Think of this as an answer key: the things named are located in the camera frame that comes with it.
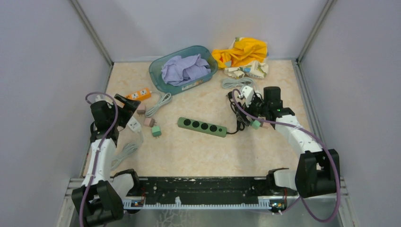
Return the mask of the orange power strip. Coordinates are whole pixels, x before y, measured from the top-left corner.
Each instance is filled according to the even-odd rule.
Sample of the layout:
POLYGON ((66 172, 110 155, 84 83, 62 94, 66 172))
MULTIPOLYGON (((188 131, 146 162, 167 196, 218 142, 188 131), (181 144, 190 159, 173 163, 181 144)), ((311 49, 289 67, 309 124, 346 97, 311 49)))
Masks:
POLYGON ((138 91, 126 96, 126 98, 129 100, 138 100, 138 101, 144 101, 151 97, 152 97, 152 92, 149 90, 148 87, 146 87, 142 90, 138 90, 138 91))

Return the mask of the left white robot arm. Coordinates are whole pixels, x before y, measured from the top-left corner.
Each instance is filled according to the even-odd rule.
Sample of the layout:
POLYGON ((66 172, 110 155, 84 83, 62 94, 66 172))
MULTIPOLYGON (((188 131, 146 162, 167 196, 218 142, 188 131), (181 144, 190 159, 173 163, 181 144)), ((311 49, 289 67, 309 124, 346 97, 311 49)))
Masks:
POLYGON ((81 227, 97 227, 122 219, 124 198, 128 194, 135 196, 142 189, 134 169, 111 176, 119 138, 118 128, 127 126, 141 102, 119 94, 95 94, 95 101, 88 102, 94 118, 90 126, 89 167, 81 186, 71 194, 81 227))

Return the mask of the green power strip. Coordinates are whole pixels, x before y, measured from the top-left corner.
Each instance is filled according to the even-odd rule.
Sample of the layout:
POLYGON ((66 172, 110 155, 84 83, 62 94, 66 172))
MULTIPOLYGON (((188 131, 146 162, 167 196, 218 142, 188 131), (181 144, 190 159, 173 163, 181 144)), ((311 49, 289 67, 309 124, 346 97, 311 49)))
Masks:
POLYGON ((221 138, 225 138, 227 135, 227 128, 224 126, 197 121, 185 117, 180 117, 177 121, 177 125, 183 129, 201 132, 221 138))

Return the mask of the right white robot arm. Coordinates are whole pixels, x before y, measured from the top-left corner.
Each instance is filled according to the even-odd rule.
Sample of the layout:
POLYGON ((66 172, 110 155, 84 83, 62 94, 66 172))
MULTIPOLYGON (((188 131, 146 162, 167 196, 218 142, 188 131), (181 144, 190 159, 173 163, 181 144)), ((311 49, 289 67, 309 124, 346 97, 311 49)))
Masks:
POLYGON ((301 131, 295 113, 284 107, 279 87, 265 87, 263 94, 252 87, 240 89, 240 97, 245 98, 243 109, 254 117, 263 117, 279 132, 292 147, 298 157, 295 171, 288 168, 270 170, 266 182, 267 191, 280 194, 284 188, 298 191, 303 198, 336 193, 335 175, 327 154, 316 139, 301 131))

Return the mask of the teal plastic basin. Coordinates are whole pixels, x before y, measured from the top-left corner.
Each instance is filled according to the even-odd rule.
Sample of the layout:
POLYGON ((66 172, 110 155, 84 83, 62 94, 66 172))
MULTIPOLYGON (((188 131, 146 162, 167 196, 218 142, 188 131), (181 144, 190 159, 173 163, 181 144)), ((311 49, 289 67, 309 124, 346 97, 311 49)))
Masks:
POLYGON ((194 45, 190 46, 187 48, 184 48, 182 50, 176 51, 174 53, 168 54, 164 57, 161 57, 159 59, 154 60, 150 67, 149 67, 149 74, 151 77, 152 82, 154 83, 155 87, 164 93, 171 93, 172 95, 176 95, 178 93, 181 93, 185 90, 188 90, 192 87, 195 87, 197 85, 200 85, 204 82, 209 81, 212 76, 217 72, 218 70, 218 64, 217 61, 212 57, 211 53, 209 50, 200 45, 194 45), (173 86, 170 84, 165 84, 164 81, 162 80, 162 72, 161 69, 163 65, 172 57, 175 56, 182 56, 183 58, 191 56, 191 55, 196 55, 200 54, 201 58, 205 59, 208 64, 210 65, 211 73, 209 73, 206 76, 203 76, 195 81, 188 82, 186 84, 183 84, 181 86, 173 86))

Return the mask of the green charger plug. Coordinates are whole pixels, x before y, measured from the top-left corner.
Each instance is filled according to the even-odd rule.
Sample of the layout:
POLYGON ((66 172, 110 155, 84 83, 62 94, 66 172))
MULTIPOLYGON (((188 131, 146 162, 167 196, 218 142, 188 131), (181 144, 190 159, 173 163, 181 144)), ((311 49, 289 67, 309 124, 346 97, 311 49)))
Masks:
POLYGON ((160 137, 162 135, 161 128, 159 126, 153 126, 151 128, 151 134, 154 138, 160 137))
POLYGON ((252 121, 250 124, 250 126, 252 128, 254 128, 255 130, 259 129, 261 127, 261 125, 262 125, 261 122, 257 121, 257 120, 252 121))

